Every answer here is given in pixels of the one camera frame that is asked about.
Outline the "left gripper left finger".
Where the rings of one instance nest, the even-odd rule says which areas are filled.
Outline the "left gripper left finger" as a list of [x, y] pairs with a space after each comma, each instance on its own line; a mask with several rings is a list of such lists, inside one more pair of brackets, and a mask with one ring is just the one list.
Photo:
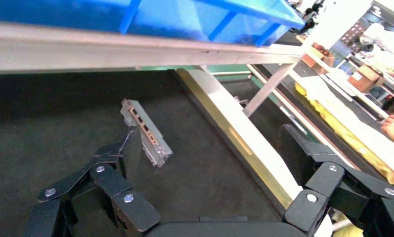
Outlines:
[[161, 216], [128, 178], [128, 166], [141, 152], [140, 131], [131, 126], [121, 141], [98, 148], [82, 168], [41, 190], [37, 216], [51, 217], [41, 228], [55, 237], [74, 237], [80, 220], [102, 210], [120, 236], [145, 236]]

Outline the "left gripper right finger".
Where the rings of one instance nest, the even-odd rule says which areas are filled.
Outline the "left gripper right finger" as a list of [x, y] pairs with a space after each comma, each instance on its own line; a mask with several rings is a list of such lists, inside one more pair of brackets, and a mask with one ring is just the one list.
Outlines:
[[394, 186], [348, 166], [323, 144], [282, 125], [278, 152], [302, 190], [284, 222], [314, 234], [330, 208], [342, 212], [364, 234], [394, 234]]

